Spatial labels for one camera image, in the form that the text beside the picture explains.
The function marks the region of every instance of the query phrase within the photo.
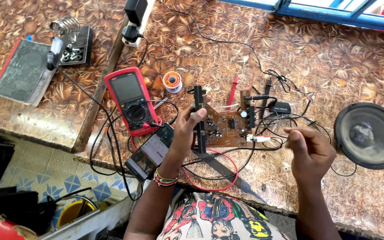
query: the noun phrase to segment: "person's left hand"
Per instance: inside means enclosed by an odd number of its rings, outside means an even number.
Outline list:
[[[207,97],[207,102],[211,101],[211,97]],[[192,108],[188,107],[179,114],[174,127],[174,137],[171,143],[169,153],[175,154],[179,159],[184,159],[186,155],[191,153],[191,148],[195,145],[193,134],[194,127],[204,119],[207,114],[205,108],[197,109],[195,114],[191,116]]]

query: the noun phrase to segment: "workbench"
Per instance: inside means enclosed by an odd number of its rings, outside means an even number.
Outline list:
[[[356,102],[373,102],[384,107],[384,32],[277,16],[260,9],[219,1],[183,1],[178,4],[177,1],[168,0],[166,3],[193,15],[202,33],[208,37],[251,44],[263,70],[273,69],[293,80],[302,91],[315,92],[305,116],[317,120],[327,129],[333,146],[334,120],[344,107]],[[236,75],[239,83],[233,103],[239,101],[239,90],[248,90],[256,85],[263,91],[269,78],[259,71],[249,47],[206,40],[199,36],[188,16],[169,11],[158,2],[154,4],[144,34],[149,39],[149,49],[141,72],[151,99],[168,97],[181,110],[193,103],[193,95],[186,91],[194,85],[202,85],[212,96],[212,106],[216,107],[227,105]],[[117,69],[135,66],[144,49],[144,41],[138,48],[124,48]],[[178,94],[168,94],[163,86],[162,77],[169,71],[177,71],[182,76],[183,89]],[[289,102],[292,113],[301,114],[308,99],[299,94],[292,84],[291,92],[285,93],[276,78],[272,78],[272,83],[270,95],[276,96],[279,101]],[[104,101],[108,106],[114,106],[108,93],[104,95]],[[168,122],[175,115],[175,109],[163,104],[156,113]],[[86,150],[76,154],[78,161],[89,162],[91,145],[105,119],[106,116],[100,111]],[[275,132],[282,134],[282,128],[289,126],[289,121],[283,122],[274,128]],[[297,123],[306,126],[308,122],[298,120]],[[131,155],[126,147],[129,134],[122,121],[115,123],[115,131],[120,141],[122,161],[125,161]],[[136,146],[140,146],[148,137],[149,134],[135,138]],[[97,145],[93,163],[119,169],[114,166],[105,135],[97,141]],[[250,151],[241,150],[228,155],[237,166],[242,166],[249,154]],[[267,204],[251,194],[243,193],[236,186],[221,194],[244,200],[260,210],[296,216],[297,186],[291,174],[292,157],[291,150],[285,148],[256,151],[239,174]],[[185,162],[194,159],[196,157],[191,154]],[[234,170],[228,160],[221,157],[218,160]],[[355,165],[338,150],[333,168],[345,175],[353,172]],[[206,163],[191,165],[190,169],[202,176],[220,176]],[[204,188],[221,188],[230,183],[228,180],[191,178]],[[323,182],[323,194],[339,230],[372,239],[376,239],[377,234],[384,236],[384,170],[358,166],[351,177],[341,177],[329,170]],[[178,184],[192,186],[183,172]]]
[[[94,31],[92,65],[64,69],[94,98],[102,99],[106,89],[102,76],[114,70],[121,51],[117,45],[122,42],[116,39],[122,37],[118,30],[124,4],[125,0],[0,0],[0,71],[18,38],[31,36],[35,42],[51,44],[54,34],[49,24],[65,15],[75,16]],[[0,97],[0,133],[67,152],[83,151],[98,107],[57,72],[36,108]]]

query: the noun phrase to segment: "small chip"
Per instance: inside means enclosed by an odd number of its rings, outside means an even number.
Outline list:
[[[229,119],[229,128],[237,129],[238,128],[238,119]]]

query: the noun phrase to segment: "smartphone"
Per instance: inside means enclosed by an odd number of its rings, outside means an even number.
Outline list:
[[[152,134],[126,161],[125,166],[141,182],[153,176],[154,171],[164,160],[173,141],[174,129],[168,123]]]

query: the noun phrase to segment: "hand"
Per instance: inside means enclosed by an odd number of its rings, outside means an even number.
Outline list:
[[[300,188],[321,189],[321,180],[334,159],[336,150],[316,129],[286,128],[286,148],[293,150],[291,171]]]
[[[207,97],[207,102],[211,101],[211,97]],[[194,146],[194,127],[204,119],[207,114],[205,108],[197,109],[195,114],[190,115],[192,108],[187,108],[179,114],[174,127],[174,137],[168,152],[176,155],[182,160],[191,153],[191,148]]]

